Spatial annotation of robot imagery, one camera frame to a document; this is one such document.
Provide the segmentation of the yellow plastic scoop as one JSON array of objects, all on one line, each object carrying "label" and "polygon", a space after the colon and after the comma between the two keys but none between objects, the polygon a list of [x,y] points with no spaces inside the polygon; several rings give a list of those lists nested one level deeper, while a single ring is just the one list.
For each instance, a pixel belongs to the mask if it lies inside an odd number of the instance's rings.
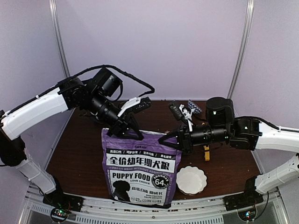
[{"label": "yellow plastic scoop", "polygon": [[205,161],[210,161],[210,147],[209,147],[209,145],[204,145],[203,148],[204,148]]}]

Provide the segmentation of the purple pet food bag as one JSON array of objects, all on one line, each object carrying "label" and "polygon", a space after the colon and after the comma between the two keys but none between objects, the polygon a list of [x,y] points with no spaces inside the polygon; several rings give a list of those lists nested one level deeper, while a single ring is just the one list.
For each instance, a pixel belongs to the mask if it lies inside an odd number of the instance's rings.
[{"label": "purple pet food bag", "polygon": [[109,197],[144,207],[168,209],[175,191],[182,152],[159,144],[162,133],[142,131],[143,140],[101,132],[102,167]]}]

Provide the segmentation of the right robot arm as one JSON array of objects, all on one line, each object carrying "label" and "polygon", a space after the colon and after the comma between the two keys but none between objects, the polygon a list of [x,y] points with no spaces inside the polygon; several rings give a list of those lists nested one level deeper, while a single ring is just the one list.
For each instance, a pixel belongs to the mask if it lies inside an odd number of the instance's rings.
[{"label": "right robot arm", "polygon": [[184,125],[158,141],[186,154],[190,154],[194,146],[217,142],[224,142],[236,149],[275,149],[296,153],[290,160],[270,172],[249,178],[244,192],[239,197],[242,205],[251,205],[257,196],[299,176],[298,129],[276,126],[254,116],[236,117],[233,101],[223,97],[213,97],[206,101],[207,125],[194,125],[192,114],[196,107],[193,105],[185,108],[172,102],[169,109],[175,119],[183,121]]}]

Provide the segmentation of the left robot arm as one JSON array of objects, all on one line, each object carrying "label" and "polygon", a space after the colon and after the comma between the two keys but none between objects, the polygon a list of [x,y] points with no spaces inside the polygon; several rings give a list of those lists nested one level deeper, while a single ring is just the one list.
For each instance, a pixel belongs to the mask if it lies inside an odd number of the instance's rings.
[{"label": "left robot arm", "polygon": [[[79,75],[98,69],[91,79],[81,81]],[[88,68],[68,77],[40,95],[20,106],[0,112],[0,159],[4,166],[15,167],[29,181],[33,182],[57,207],[67,203],[59,181],[40,168],[40,165],[26,153],[21,134],[47,118],[74,108],[89,111],[97,120],[109,126],[108,135],[126,139],[142,140],[138,124],[127,110],[140,104],[141,98],[127,101],[122,108],[116,107],[108,97],[117,88],[122,88],[122,80],[111,69],[137,81],[144,82],[112,65]]]}]

